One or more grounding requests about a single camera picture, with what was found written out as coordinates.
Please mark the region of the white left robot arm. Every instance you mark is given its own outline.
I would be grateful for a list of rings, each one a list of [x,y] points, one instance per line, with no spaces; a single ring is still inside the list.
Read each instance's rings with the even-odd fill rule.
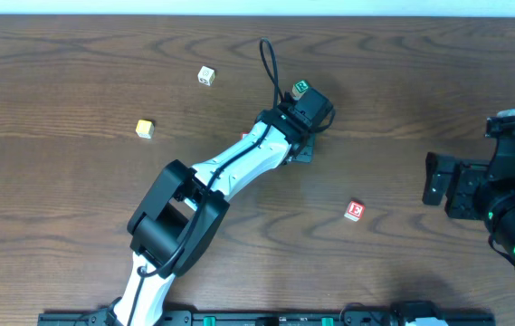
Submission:
[[[173,281],[204,254],[231,199],[261,174],[293,160],[327,129],[335,108],[309,88],[263,110],[241,140],[205,162],[166,165],[130,218],[133,267],[108,325],[154,325]]]

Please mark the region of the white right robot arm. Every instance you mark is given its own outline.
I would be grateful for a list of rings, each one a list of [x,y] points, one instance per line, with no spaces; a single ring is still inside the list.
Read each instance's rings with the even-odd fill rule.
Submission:
[[[482,221],[515,269],[515,109],[489,117],[485,135],[496,141],[489,160],[427,154],[422,201],[452,219]]]

